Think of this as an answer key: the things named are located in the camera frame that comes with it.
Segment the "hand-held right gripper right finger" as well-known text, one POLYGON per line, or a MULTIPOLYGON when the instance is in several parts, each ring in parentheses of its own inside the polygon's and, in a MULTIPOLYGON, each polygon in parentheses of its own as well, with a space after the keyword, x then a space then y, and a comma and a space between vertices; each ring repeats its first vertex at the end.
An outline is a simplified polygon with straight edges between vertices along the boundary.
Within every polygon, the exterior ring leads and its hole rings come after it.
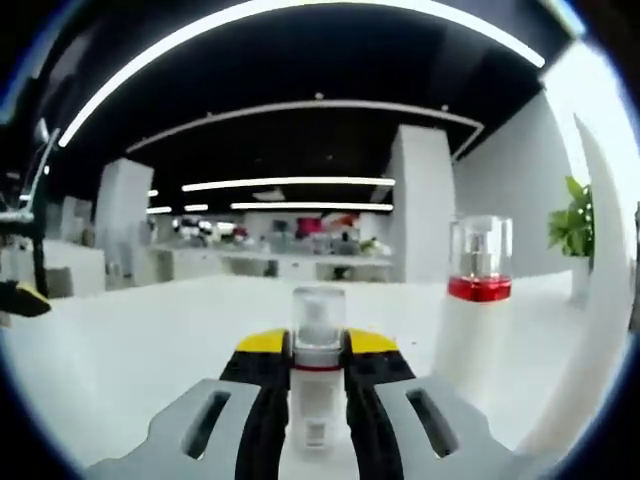
POLYGON ((397 344, 349 328, 341 364, 350 429, 363 479, 542 479, 545 460, 518 454, 443 380, 418 377, 397 344))

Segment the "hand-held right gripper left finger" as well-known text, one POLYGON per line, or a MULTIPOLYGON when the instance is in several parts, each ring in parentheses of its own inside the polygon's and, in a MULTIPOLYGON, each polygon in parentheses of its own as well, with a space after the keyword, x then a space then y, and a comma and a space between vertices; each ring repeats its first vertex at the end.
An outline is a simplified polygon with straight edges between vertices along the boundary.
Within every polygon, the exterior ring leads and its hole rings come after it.
POLYGON ((290 337, 243 339, 220 376, 205 378, 157 413, 146 439, 86 479, 275 479, 289 423, 290 337))

